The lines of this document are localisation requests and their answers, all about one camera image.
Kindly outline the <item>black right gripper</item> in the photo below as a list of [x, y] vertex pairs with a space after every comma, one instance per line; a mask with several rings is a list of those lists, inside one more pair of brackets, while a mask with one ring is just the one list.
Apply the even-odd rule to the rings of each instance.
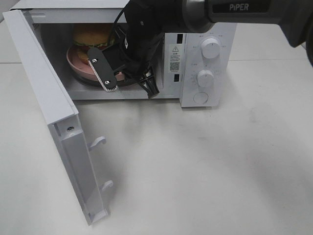
[[123, 8], [128, 29], [118, 42], [103, 51], [87, 52], [89, 65], [106, 92], [117, 90], [115, 73], [121, 71], [146, 91], [159, 94], [151, 59], [164, 35], [166, 1], [131, 0]]

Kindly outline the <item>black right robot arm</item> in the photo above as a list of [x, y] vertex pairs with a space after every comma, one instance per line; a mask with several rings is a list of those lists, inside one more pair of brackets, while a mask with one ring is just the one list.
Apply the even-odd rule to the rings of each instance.
[[158, 94], [150, 61], [165, 33], [205, 33], [216, 23], [279, 25], [292, 47], [306, 44], [313, 58], [310, 0], [131, 0], [121, 10], [128, 29], [114, 45], [88, 50], [89, 64], [103, 89], [117, 89], [118, 72], [148, 97]]

